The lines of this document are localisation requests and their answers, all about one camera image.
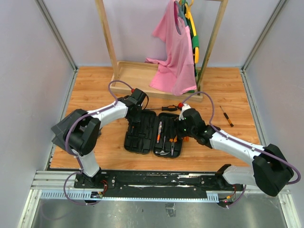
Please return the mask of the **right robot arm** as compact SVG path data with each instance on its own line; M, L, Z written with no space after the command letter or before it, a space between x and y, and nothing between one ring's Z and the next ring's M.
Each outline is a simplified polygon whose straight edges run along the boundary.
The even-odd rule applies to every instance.
M293 178L294 171L277 146L246 142L218 127L205 124L199 112L188 104L180 103L178 108L180 115L177 126L182 137L194 138L200 145L224 151L248 164L246 167L223 165L215 178L215 184L220 190L237 184L251 185L274 197Z

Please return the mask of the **silver orange utility knife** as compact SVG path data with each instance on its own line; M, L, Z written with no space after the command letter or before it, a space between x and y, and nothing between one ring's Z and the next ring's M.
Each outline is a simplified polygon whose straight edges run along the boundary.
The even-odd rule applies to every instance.
M160 141L161 131L162 131L162 121L159 122L159 127L158 127L158 133L157 133L156 143L159 143L159 141Z

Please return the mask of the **black plastic tool case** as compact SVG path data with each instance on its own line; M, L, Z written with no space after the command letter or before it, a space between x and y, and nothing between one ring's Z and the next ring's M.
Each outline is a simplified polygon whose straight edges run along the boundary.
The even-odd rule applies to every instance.
M141 122L138 125L132 125L128 121L128 128L124 139L124 148L133 153L148 154L153 152L158 157L177 158L182 151L183 137L179 136L177 121L179 116L162 112L156 114L154 111L143 110L141 112ZM156 143L159 122L162 121L161 137L159 143ZM159 155L162 150L164 138L166 136L177 136L173 156Z

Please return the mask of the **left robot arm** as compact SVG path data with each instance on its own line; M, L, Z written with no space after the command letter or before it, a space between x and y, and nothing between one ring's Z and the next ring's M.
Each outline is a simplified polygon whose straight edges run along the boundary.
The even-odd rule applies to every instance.
M64 148L76 157L81 173L86 175L85 182L91 188L98 187L102 182L102 176L98 173L100 167L94 155L101 129L118 119L137 119L145 99L148 100L147 94L136 88L131 90L131 95L115 97L112 103L100 109L75 110L76 116L69 121L63 135Z

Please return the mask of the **claw hammer black grip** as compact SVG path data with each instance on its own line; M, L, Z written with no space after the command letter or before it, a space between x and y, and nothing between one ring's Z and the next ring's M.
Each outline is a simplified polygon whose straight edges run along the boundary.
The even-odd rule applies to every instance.
M170 137L166 136L164 138L164 142L163 142L163 147L161 149L161 151L159 152L159 155L168 155L171 153L171 142L170 142Z

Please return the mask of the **orange black pliers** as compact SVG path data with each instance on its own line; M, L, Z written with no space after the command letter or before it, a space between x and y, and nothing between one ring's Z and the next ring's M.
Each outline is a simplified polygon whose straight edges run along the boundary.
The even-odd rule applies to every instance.
M171 142L171 156L173 156L175 143L177 142L177 136L171 137L169 141Z

